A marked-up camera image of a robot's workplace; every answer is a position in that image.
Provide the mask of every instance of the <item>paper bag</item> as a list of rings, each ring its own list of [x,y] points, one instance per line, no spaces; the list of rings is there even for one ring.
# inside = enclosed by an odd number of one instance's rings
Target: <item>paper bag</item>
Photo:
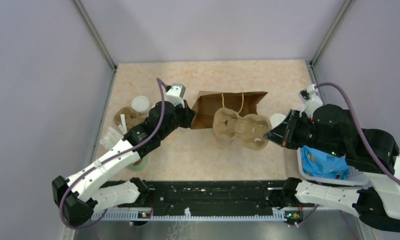
[[[265,97],[265,91],[224,92],[225,108],[239,112],[241,117],[247,114],[258,114],[257,104]],[[222,93],[216,91],[199,91],[192,109],[197,112],[192,120],[191,129],[211,129],[215,113],[222,108]]]
[[[121,114],[125,115],[125,125],[127,130],[130,130],[135,125],[138,125],[144,121],[144,117],[141,117],[139,113],[132,107],[125,106],[117,111],[117,113],[113,116],[113,122],[116,124],[116,126],[119,126],[122,123]]]

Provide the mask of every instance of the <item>white basket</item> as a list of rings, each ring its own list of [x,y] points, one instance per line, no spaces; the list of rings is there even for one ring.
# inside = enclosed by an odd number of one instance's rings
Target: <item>white basket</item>
[[[361,171],[357,170],[352,166],[348,166],[348,176],[344,179],[334,179],[334,178],[325,178],[325,177],[317,177],[317,176],[309,176],[303,171],[302,166],[302,152],[300,148],[297,149],[297,162],[298,162],[298,171],[300,175],[306,180],[316,181],[318,183],[327,183],[327,184],[336,184],[336,185],[346,185],[346,186],[364,186],[366,185],[370,179],[365,176]]]

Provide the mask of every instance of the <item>white wall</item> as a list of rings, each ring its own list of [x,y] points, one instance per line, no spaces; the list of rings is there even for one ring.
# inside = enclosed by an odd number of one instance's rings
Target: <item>white wall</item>
[[[0,0],[0,240],[57,239],[51,181],[87,163],[110,80],[70,0]]]
[[[344,0],[82,0],[116,63],[311,60]]]
[[[343,87],[363,128],[388,131],[400,148],[400,0],[355,1],[317,75]],[[338,92],[323,91],[329,103],[345,106]],[[400,240],[400,233],[382,236]]]

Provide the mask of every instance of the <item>marble-patterned surface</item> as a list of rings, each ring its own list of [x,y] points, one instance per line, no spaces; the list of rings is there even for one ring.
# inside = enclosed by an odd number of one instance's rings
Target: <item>marble-patterned surface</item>
[[[190,107],[199,91],[252,92],[268,94],[257,105],[260,115],[288,113],[301,104],[301,89],[311,83],[304,60],[200,61],[120,64],[108,105],[102,136],[112,126],[113,115],[130,106],[138,95],[155,104],[160,101],[156,78],[166,84],[186,86],[184,98]],[[106,150],[100,146],[97,157]],[[224,149],[214,143],[213,130],[175,130],[151,152],[148,166],[139,172],[123,169],[113,180],[139,177],[156,181],[269,180],[298,177],[296,152],[272,142],[260,151],[242,147],[235,140]]]

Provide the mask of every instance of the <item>white cup lid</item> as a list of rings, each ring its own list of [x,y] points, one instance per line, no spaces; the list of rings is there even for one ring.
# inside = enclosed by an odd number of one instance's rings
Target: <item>white cup lid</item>
[[[151,104],[146,96],[136,96],[131,102],[131,108],[137,111],[140,115],[149,113]]]
[[[270,124],[272,125],[272,128],[275,128],[276,126],[280,125],[286,119],[286,116],[281,113],[275,113],[272,114],[269,118]]]

